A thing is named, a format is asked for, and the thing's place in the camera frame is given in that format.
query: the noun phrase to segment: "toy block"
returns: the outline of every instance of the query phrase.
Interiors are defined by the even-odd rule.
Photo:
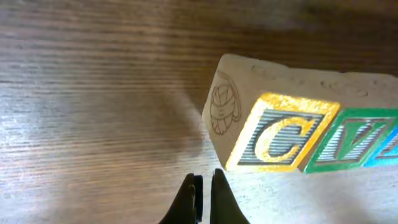
[[[308,160],[340,108],[390,108],[398,97],[380,91],[391,85],[385,80],[227,54],[202,119],[226,170],[290,171]]]
[[[365,167],[398,165],[398,125],[387,139],[373,152]]]
[[[345,109],[336,117],[303,171],[309,174],[361,167],[397,125],[398,110]]]

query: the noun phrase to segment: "engraved drawing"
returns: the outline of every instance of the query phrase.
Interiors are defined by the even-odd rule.
[[[265,78],[267,80],[267,82],[280,80],[283,82],[294,83],[297,86],[304,85],[304,80],[301,80],[299,77],[290,76],[288,74],[284,74],[284,75],[276,77],[274,74],[267,72],[266,68],[264,68],[260,65],[253,65],[251,67],[251,71],[256,75],[259,75],[260,77]]]
[[[334,93],[341,96],[367,97],[369,95],[368,91],[360,90],[359,88],[349,83],[340,83],[340,82],[327,83],[322,81],[320,84],[323,88],[331,90]]]
[[[216,134],[223,135],[233,122],[241,119],[241,103],[234,81],[219,70],[216,74],[222,81],[211,93],[211,127]]]

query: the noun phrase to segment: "block face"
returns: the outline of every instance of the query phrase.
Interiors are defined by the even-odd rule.
[[[294,170],[338,111],[338,103],[263,94],[227,165],[244,170]]]
[[[234,81],[222,71],[217,70],[216,74],[220,81],[211,92],[210,119],[213,131],[223,135],[241,119],[241,103]]]
[[[309,160],[305,173],[362,166],[396,124],[398,110],[346,109],[325,134]]]
[[[258,165],[258,166],[284,166],[291,165],[300,151],[303,149],[305,143],[310,139],[311,135],[315,132],[316,128],[319,126],[320,121],[323,119],[322,114],[312,114],[312,113],[300,113],[300,112],[290,112],[290,111],[281,111],[281,110],[265,110],[262,114],[255,131],[252,134],[252,137],[249,141],[249,144],[246,146],[241,159],[238,162],[239,166],[250,166],[250,165]],[[287,154],[294,145],[299,145],[300,147],[297,149],[297,152],[294,155],[289,156],[286,159],[278,159],[274,162],[266,162],[256,156],[255,149],[256,143],[259,139],[262,132],[272,126],[273,124],[278,123],[279,121],[286,120],[289,118],[303,118],[307,121],[314,121],[311,125],[309,131],[305,133],[304,136],[300,135],[302,127],[297,124],[292,124],[283,127],[280,131],[277,132],[275,137],[270,143],[269,146],[269,155],[271,157],[278,158],[284,154]]]
[[[366,161],[365,167],[386,166],[398,164],[398,124],[387,139],[374,151]]]

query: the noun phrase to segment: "letter c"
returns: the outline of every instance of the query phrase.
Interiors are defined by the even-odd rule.
[[[298,125],[301,126],[300,136],[305,136],[309,132],[314,123],[315,123],[314,119],[307,121],[305,118],[301,117],[282,119],[272,124],[267,129],[263,130],[263,132],[260,134],[259,138],[257,139],[256,146],[254,148],[254,153],[256,154],[258,159],[264,162],[280,162],[286,160],[294,156],[299,150],[300,146],[295,144],[285,154],[281,156],[271,156],[269,154],[269,146],[271,145],[271,142],[275,138],[277,133],[286,126]]]

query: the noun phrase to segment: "wooden surface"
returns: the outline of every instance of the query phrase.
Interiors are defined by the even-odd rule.
[[[1,223],[155,223],[220,164],[219,58],[398,74],[394,1],[0,2]],[[252,223],[395,223],[397,167],[227,174]]]

